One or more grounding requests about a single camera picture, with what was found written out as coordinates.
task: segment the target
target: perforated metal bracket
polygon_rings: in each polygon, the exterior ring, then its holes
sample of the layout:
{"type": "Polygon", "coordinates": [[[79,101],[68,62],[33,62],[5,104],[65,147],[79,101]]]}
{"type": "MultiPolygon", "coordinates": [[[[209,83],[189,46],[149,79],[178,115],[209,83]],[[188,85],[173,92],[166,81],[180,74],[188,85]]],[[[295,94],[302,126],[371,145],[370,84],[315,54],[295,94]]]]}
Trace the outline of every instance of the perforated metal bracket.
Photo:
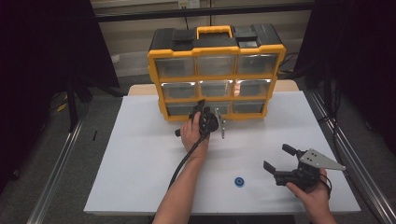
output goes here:
{"type": "Polygon", "coordinates": [[[221,116],[221,113],[219,112],[218,108],[215,109],[215,113],[216,113],[216,118],[218,118],[218,122],[219,122],[221,138],[224,139],[224,137],[225,137],[225,127],[224,127],[225,119],[223,119],[223,117],[221,116]]]}
{"type": "Polygon", "coordinates": [[[325,168],[331,170],[341,170],[345,171],[347,168],[340,163],[329,159],[320,152],[310,148],[305,152],[305,154],[300,158],[300,162],[311,165],[316,168],[325,168]]]}

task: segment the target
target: blue ring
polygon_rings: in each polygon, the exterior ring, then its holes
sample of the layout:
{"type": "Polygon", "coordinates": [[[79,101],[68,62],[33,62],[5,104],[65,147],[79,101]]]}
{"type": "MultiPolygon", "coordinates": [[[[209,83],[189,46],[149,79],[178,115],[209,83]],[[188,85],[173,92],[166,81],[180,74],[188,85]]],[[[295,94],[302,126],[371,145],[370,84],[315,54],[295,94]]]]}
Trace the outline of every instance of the blue ring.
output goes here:
{"type": "Polygon", "coordinates": [[[242,177],[237,177],[237,178],[235,179],[234,183],[235,183],[235,185],[236,185],[238,188],[242,188],[242,187],[244,186],[244,184],[245,184],[245,180],[244,180],[242,177]]]}

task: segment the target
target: yellow handle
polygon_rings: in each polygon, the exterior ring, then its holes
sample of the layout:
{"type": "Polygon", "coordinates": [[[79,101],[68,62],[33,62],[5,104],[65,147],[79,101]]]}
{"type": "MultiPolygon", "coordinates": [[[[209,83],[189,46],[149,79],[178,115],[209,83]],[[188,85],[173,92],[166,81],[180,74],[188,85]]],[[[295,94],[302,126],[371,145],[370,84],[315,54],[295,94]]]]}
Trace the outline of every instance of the yellow handle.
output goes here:
{"type": "Polygon", "coordinates": [[[230,38],[233,37],[231,26],[199,26],[197,27],[197,39],[199,34],[215,34],[215,33],[228,33],[230,38]]]}

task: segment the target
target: hand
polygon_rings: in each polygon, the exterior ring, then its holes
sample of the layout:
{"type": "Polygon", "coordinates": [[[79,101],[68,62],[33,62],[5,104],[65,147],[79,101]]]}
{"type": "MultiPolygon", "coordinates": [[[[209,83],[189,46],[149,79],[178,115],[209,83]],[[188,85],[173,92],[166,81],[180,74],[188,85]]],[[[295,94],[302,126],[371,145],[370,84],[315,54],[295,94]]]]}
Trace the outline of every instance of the hand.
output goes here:
{"type": "MultiPolygon", "coordinates": [[[[201,116],[201,112],[195,113],[194,120],[191,122],[191,119],[186,121],[181,125],[180,128],[180,136],[181,142],[186,148],[187,151],[190,151],[192,146],[198,141],[201,137],[199,133],[199,118],[201,116]]],[[[209,135],[198,145],[198,148],[190,155],[189,160],[194,158],[205,159],[207,148],[209,146],[209,135]]]]}
{"type": "MultiPolygon", "coordinates": [[[[320,169],[320,174],[320,178],[326,183],[326,170],[320,169]]],[[[329,192],[321,182],[318,182],[315,189],[309,193],[302,191],[292,183],[287,183],[286,187],[303,202],[308,218],[313,223],[336,223],[329,208],[329,192]]]]}

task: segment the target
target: transparent drawer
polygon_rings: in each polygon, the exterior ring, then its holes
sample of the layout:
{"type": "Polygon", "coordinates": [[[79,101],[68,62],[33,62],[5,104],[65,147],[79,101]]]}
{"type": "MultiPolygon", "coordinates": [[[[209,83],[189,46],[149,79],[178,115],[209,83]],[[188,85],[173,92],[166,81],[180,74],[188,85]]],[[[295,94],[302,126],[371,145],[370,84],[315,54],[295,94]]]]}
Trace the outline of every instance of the transparent drawer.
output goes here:
{"type": "Polygon", "coordinates": [[[229,96],[233,87],[232,80],[200,81],[203,96],[229,96]]]}
{"type": "Polygon", "coordinates": [[[277,54],[239,55],[237,63],[238,74],[274,73],[277,54]]]}
{"type": "Polygon", "coordinates": [[[234,96],[258,96],[266,95],[271,84],[271,79],[237,79],[235,88],[233,89],[234,96]]]}
{"type": "Polygon", "coordinates": [[[235,114],[261,113],[264,104],[264,100],[234,101],[233,112],[235,114]]]}
{"type": "Polygon", "coordinates": [[[161,86],[165,99],[196,97],[195,82],[163,83],[161,86]]]}
{"type": "Polygon", "coordinates": [[[210,112],[216,114],[216,108],[219,109],[220,114],[226,115],[230,113],[231,103],[228,101],[206,101],[205,106],[210,106],[210,112]]]}
{"type": "Polygon", "coordinates": [[[203,76],[221,76],[233,74],[235,56],[210,55],[197,57],[198,74],[203,76]]]}
{"type": "Polygon", "coordinates": [[[194,58],[155,59],[159,77],[189,77],[195,72],[194,58]]]}
{"type": "Polygon", "coordinates": [[[196,105],[196,103],[172,103],[165,106],[169,116],[182,116],[189,115],[196,105]]]}

